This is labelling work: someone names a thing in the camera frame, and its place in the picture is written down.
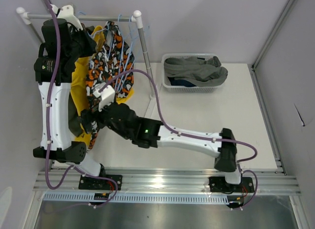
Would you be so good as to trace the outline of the orange black patterned shorts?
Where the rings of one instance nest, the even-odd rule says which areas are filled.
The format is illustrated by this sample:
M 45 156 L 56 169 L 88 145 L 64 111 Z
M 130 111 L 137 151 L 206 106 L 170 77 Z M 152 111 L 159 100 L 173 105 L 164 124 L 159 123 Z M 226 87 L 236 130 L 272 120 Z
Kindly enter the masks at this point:
M 99 100 L 93 95 L 95 88 L 112 80 L 118 74 L 134 68 L 135 57 L 130 46 L 125 42 L 119 26 L 112 21 L 106 22 L 100 30 L 95 28 L 93 38 L 99 39 L 100 48 L 92 56 L 88 63 L 86 76 L 86 90 L 89 108 L 95 107 Z M 116 92 L 118 103 L 126 102 L 133 95 L 134 75 L 133 72 L 118 78 L 111 83 Z M 98 136 L 99 127 L 93 124 L 88 149 L 94 147 Z

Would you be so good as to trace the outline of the blue hanger of patterned shorts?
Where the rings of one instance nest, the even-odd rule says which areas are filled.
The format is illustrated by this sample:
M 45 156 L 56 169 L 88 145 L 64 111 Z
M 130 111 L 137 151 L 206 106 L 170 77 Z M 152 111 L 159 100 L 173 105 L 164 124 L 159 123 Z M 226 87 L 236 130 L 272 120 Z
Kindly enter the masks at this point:
M 134 55 L 130 46 L 125 42 L 119 26 L 112 21 L 104 27 L 105 41 L 102 45 L 102 79 L 107 82 L 117 75 L 134 68 Z M 111 84 L 119 98 L 126 98 L 133 86 L 133 73 L 125 74 Z

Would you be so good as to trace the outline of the navy blue shorts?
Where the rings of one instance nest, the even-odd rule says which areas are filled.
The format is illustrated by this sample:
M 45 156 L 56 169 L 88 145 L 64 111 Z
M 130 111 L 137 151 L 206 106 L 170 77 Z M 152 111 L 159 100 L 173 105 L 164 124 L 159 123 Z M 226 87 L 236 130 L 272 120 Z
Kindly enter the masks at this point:
M 175 79 L 174 77 L 168 77 L 168 80 L 171 86 L 184 86 L 188 88 L 195 87 L 194 84 L 184 79 Z

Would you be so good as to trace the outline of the grey shorts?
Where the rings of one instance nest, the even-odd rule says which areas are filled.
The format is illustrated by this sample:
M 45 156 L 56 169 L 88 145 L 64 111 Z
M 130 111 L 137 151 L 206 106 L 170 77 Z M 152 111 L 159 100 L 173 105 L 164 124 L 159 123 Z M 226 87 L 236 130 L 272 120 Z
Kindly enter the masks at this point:
M 220 86 L 228 77 L 228 70 L 217 56 L 208 60 L 199 57 L 167 58 L 164 72 L 167 78 L 184 79 L 196 87 Z

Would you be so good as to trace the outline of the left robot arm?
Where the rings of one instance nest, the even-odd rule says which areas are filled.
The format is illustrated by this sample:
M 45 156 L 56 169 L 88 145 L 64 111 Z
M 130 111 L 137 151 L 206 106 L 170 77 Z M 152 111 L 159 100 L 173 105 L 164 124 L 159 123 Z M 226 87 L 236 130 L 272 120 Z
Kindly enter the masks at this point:
M 87 154 L 84 142 L 73 141 L 68 124 L 68 103 L 75 62 L 95 52 L 96 43 L 86 30 L 66 19 L 50 19 L 41 28 L 44 43 L 34 63 L 35 79 L 42 102 L 43 131 L 33 156 L 74 165 L 91 175 L 89 183 L 97 190 L 106 186 L 102 164 Z

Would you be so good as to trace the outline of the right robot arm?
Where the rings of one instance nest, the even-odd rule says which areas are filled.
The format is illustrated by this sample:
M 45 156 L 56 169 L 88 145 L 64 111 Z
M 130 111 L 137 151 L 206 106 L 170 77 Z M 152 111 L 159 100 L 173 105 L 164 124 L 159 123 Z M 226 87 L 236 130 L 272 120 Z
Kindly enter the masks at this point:
M 83 110 L 78 118 L 83 129 L 92 133 L 104 127 L 140 148 L 175 147 L 203 153 L 215 159 L 214 168 L 224 173 L 225 187 L 238 190 L 242 184 L 237 164 L 237 147 L 232 130 L 212 134 L 167 127 L 162 121 L 139 117 L 126 104 L 112 103 L 102 109 Z

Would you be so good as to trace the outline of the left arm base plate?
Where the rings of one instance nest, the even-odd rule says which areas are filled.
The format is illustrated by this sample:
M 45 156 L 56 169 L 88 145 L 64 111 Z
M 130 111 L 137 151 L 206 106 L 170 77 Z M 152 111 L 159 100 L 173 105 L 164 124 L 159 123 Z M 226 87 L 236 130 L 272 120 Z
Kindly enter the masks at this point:
M 118 191 L 121 190 L 122 182 L 123 182 L 122 175 L 109 174 L 109 175 L 106 175 L 106 177 L 114 180 L 118 185 Z M 78 189 L 80 190 L 105 190 L 105 191 L 112 190 L 114 191 L 115 189 L 113 189 L 113 187 L 115 186 L 114 186 L 114 183 L 111 181 L 85 177 L 83 175 L 81 175 L 80 182 L 78 185 Z

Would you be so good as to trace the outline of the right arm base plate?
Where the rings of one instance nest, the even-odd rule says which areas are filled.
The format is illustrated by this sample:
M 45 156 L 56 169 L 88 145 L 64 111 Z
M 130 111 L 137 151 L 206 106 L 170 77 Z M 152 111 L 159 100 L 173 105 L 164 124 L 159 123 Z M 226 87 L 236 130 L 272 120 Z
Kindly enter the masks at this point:
M 254 184 L 251 177 L 242 177 L 241 183 L 238 185 L 226 183 L 225 178 L 222 176 L 209 177 L 209 187 L 212 193 L 232 194 L 242 193 L 245 189 L 245 193 L 254 192 Z

